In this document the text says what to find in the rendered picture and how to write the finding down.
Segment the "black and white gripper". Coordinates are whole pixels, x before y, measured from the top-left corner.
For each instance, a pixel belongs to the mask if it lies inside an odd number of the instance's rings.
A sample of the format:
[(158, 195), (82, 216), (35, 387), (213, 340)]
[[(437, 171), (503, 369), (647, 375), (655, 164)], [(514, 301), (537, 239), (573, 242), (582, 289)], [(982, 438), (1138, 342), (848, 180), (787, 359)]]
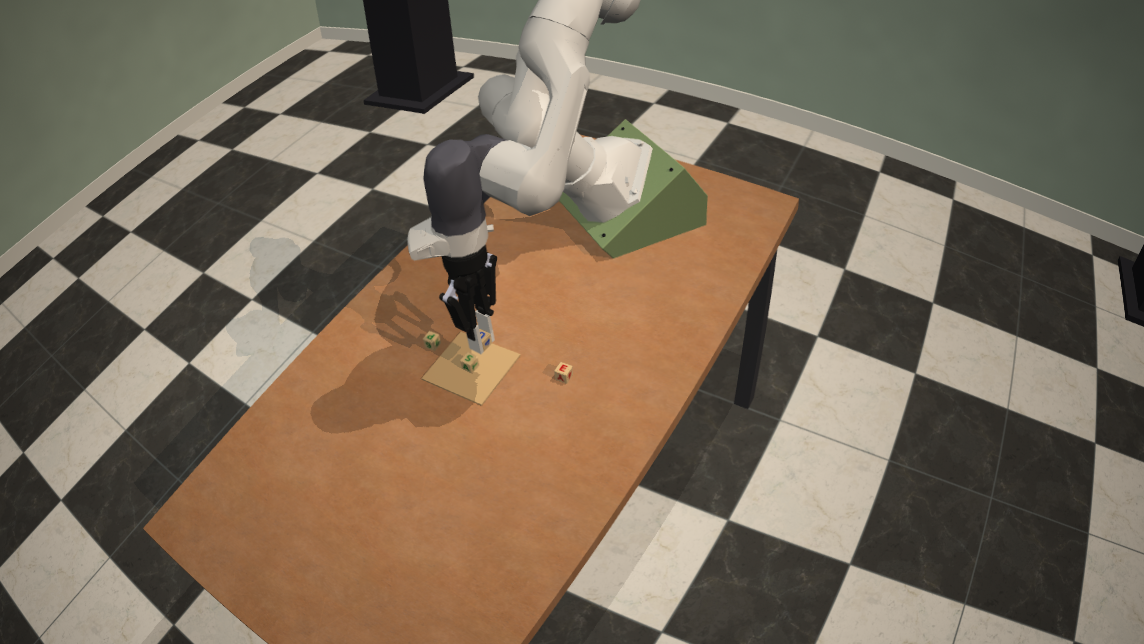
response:
[(455, 327), (466, 332), (469, 348), (483, 353), (480, 329), (491, 334), (492, 342), (495, 340), (490, 318), (494, 311), (490, 307), (496, 303), (496, 256), (487, 252), (485, 244), (480, 251), (464, 257), (440, 257), (448, 273), (448, 289), (440, 293), (439, 299), (447, 307)]

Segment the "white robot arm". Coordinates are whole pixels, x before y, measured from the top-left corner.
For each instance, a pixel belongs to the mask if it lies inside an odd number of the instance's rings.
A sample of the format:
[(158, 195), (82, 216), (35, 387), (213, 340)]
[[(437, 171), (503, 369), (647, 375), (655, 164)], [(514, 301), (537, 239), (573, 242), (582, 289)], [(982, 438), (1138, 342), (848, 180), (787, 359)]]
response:
[(432, 215), (410, 228), (412, 260), (480, 251), (494, 231), (485, 218), (490, 197), (532, 216), (564, 192), (591, 222), (639, 202), (653, 148), (577, 133), (590, 84), (585, 53), (598, 16), (602, 25), (619, 23), (638, 7), (639, 0), (538, 0), (522, 30), (515, 77), (494, 75), (478, 94), (482, 116), (503, 140), (447, 140), (426, 156)]

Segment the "tan flat mat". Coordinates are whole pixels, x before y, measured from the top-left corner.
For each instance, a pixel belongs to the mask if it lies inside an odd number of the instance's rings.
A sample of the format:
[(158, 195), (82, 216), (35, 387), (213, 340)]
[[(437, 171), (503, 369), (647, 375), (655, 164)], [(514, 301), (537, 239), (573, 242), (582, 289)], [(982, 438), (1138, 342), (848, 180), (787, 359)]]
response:
[[(469, 373), (461, 367), (464, 353), (478, 357), (479, 367)], [(521, 353), (491, 344), (483, 353), (474, 352), (464, 332), (460, 332), (422, 377), (426, 382), (480, 406), (488, 399)]]

